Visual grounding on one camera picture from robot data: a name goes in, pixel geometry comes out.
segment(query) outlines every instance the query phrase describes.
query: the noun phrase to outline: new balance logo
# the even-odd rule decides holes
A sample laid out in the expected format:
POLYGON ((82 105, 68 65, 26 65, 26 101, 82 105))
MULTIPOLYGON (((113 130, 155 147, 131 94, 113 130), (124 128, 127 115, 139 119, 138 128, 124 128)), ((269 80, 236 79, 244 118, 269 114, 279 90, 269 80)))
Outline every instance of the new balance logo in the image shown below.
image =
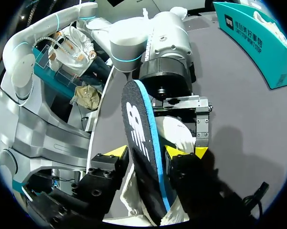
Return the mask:
POLYGON ((131 131, 132 140, 134 143, 136 143, 136 145, 140 148, 143 154, 147 157, 148 161, 150 161, 148 150, 144 146, 145 142, 144 130, 137 107, 132 106, 129 102, 127 102, 126 111, 128 113, 129 124, 133 128, 133 130, 131 131))

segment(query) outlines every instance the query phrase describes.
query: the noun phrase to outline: white shirt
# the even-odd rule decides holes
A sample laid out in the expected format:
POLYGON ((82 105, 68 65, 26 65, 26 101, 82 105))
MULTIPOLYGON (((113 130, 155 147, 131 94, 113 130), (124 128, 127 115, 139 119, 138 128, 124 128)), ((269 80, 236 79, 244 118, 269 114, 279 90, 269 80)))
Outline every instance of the white shirt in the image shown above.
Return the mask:
POLYGON ((94 50, 94 46, 87 36, 73 26, 71 27, 71 34, 69 27, 62 29, 61 33, 67 38, 61 45, 74 58, 62 49, 54 49, 53 46, 51 46, 48 50, 48 54, 51 55, 55 53, 56 59, 53 61, 50 60, 49 66, 53 71, 57 71, 61 65, 64 64, 72 69, 76 75, 81 76, 93 62, 93 60, 89 58, 89 53, 94 50))

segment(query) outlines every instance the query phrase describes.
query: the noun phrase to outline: metal bracket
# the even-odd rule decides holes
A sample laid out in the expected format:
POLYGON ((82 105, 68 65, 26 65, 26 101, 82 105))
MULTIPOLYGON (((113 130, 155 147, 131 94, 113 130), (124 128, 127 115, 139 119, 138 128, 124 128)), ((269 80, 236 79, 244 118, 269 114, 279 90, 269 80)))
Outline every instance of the metal bracket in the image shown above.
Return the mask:
POLYGON ((176 98, 167 98, 163 101, 163 106, 153 107, 156 114, 170 114, 174 111, 191 112, 195 114, 195 131, 193 137, 196 137, 195 154, 202 158, 208 149, 209 142, 209 113, 212 112, 213 106, 207 97, 199 95, 183 96, 176 98))

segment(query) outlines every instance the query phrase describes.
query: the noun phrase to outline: black cylindrical motor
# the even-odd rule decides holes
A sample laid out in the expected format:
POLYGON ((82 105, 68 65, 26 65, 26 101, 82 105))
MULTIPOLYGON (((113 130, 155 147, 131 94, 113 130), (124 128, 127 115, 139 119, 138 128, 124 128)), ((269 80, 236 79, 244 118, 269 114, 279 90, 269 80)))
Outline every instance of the black cylindrical motor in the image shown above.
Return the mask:
POLYGON ((149 95, 157 100, 190 96, 191 77, 185 65, 174 58, 161 57, 146 61, 141 65, 139 80, 145 85, 149 95))

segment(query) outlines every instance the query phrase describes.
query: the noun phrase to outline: white wall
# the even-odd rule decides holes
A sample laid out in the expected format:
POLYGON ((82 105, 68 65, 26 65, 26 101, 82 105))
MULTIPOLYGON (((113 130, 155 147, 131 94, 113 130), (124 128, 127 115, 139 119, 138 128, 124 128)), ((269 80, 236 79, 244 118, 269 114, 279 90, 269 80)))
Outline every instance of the white wall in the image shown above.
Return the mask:
POLYGON ((205 0, 153 0, 161 11, 169 11, 174 6, 194 10, 205 7, 205 0))
POLYGON ((136 2, 136 0, 124 0, 115 7, 107 0, 96 0, 96 2, 98 3, 97 15, 105 18, 111 23, 127 18, 142 16, 143 8, 147 9, 149 18, 152 18, 159 13, 158 8, 152 0, 142 0, 141 2, 136 2))

